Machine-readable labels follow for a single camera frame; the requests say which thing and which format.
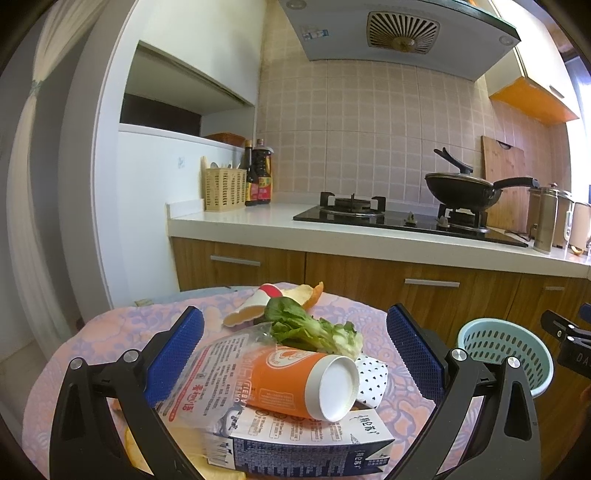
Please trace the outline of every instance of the blue plastic basket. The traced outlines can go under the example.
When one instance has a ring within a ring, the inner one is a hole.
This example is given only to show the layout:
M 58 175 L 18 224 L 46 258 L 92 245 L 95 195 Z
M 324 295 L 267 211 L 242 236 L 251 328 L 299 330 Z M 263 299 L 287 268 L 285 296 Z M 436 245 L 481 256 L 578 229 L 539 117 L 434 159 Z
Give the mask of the blue plastic basket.
M 491 364 L 501 364 L 508 356 L 518 358 L 534 398 L 547 390 L 554 377 L 554 362 L 544 343 L 515 323 L 473 320 L 460 330 L 457 345 L 473 359 Z

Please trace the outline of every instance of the pink tablecloth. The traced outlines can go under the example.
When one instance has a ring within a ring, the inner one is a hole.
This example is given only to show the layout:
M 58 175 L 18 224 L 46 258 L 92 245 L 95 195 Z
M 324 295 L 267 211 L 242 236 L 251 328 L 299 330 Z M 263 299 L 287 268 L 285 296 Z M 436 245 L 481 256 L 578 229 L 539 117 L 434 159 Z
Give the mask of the pink tablecloth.
M 278 284 L 285 288 L 287 284 Z M 35 382 L 25 409 L 22 446 L 37 468 L 49 477 L 49 442 L 51 422 L 66 367 L 81 356 L 90 364 L 117 360 L 129 348 L 142 349 L 152 336 L 169 329 L 189 305 L 199 308 L 206 328 L 202 342 L 210 342 L 229 333 L 222 319 L 253 290 L 187 300 L 168 305 L 113 310 L 90 321 L 75 337 L 60 347 Z M 358 303 L 323 294 L 311 311 L 333 323 L 353 322 L 363 333 L 363 351 L 388 364 L 390 380 L 378 412 L 395 437 L 388 471 L 401 459 L 425 425 L 434 403 L 418 392 L 417 386 L 386 332 L 386 314 Z M 481 401 L 475 399 L 442 471 L 457 465 L 476 423 Z M 122 423 L 116 417 L 121 432 Z M 384 475 L 364 477 L 377 480 Z

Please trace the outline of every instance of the drawer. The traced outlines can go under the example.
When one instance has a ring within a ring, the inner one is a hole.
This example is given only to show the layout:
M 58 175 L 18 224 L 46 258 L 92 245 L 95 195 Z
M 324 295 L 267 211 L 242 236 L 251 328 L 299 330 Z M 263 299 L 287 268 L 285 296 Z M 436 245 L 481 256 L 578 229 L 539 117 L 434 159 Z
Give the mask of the drawer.
M 172 238 L 181 291 L 263 283 L 304 283 L 306 254 L 187 238 Z

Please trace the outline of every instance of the pan handle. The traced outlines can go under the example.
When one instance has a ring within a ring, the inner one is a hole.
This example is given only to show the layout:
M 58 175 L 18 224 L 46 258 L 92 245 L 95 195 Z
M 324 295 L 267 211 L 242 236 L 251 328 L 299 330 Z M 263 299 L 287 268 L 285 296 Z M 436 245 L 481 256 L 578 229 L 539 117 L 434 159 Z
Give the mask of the pan handle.
M 445 147 L 443 147 L 443 151 L 435 149 L 433 150 L 437 155 L 439 155 L 441 158 L 443 158 L 444 160 L 447 160 L 449 163 L 451 163 L 454 167 L 457 167 L 460 169 L 460 173 L 463 173 L 465 175 L 469 175 L 470 173 L 472 173 L 474 171 L 474 168 L 472 168 L 470 165 L 466 165 L 464 162 L 459 161 L 457 158 L 455 158 L 454 156 L 452 156 Z
M 536 189 L 540 186 L 540 182 L 533 177 L 514 177 L 496 181 L 492 184 L 493 190 L 502 190 L 508 187 L 529 187 Z

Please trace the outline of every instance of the paper cup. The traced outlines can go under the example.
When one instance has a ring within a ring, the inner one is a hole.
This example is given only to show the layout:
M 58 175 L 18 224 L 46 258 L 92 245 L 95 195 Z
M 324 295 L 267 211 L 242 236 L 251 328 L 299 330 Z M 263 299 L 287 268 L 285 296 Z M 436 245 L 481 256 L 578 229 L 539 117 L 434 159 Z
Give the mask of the paper cup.
M 269 300 L 274 297 L 282 297 L 283 293 L 279 288 L 270 283 L 261 285 L 252 297 L 248 298 L 242 305 L 224 318 L 223 323 L 228 327 L 239 325 L 250 320 L 259 318 L 265 313 L 265 307 Z
M 315 420 L 339 421 L 353 407 L 359 372 L 342 355 L 288 347 L 266 349 L 254 360 L 253 407 Z

